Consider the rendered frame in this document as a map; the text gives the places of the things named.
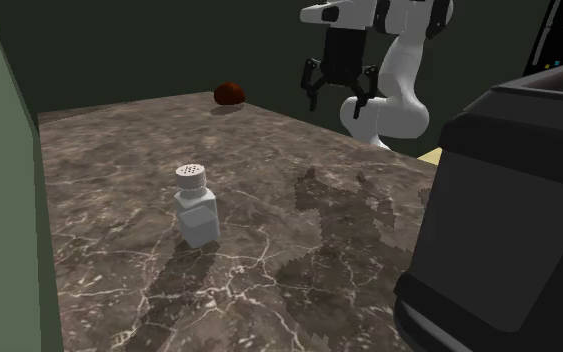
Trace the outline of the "black toaster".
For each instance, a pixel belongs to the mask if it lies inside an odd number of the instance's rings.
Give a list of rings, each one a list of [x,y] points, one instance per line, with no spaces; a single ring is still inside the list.
[[[563,66],[448,121],[394,320],[413,352],[563,352]]]

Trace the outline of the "dark red round fruit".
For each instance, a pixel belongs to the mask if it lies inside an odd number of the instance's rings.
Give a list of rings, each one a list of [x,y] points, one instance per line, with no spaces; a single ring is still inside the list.
[[[219,105],[237,105],[245,102],[246,95],[238,84],[225,82],[214,90],[213,98]]]

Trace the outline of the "white salt shaker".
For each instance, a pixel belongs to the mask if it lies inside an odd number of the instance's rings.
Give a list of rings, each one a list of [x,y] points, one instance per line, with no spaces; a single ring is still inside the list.
[[[207,187],[206,170],[200,164],[184,164],[175,170],[178,191],[174,195],[180,232],[192,248],[220,236],[215,194]]]

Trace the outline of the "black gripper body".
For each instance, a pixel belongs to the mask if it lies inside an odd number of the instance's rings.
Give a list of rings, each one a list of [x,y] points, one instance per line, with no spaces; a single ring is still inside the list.
[[[366,30],[329,27],[320,70],[330,84],[351,87],[363,69]]]

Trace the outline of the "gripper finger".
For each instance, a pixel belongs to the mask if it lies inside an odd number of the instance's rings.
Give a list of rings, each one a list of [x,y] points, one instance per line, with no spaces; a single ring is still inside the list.
[[[309,99],[310,112],[314,112],[317,108],[318,91],[329,82],[325,74],[322,74],[315,82],[312,81],[313,73],[319,69],[320,66],[321,62],[313,58],[308,58],[303,66],[300,87],[306,92]]]
[[[363,68],[363,74],[367,77],[369,82],[369,87],[367,91],[363,90],[357,78],[352,78],[349,83],[350,89],[353,91],[355,97],[357,98],[353,112],[354,119],[359,118],[361,109],[366,106],[367,102],[370,99],[375,98],[378,92],[377,67],[375,65],[365,66]]]

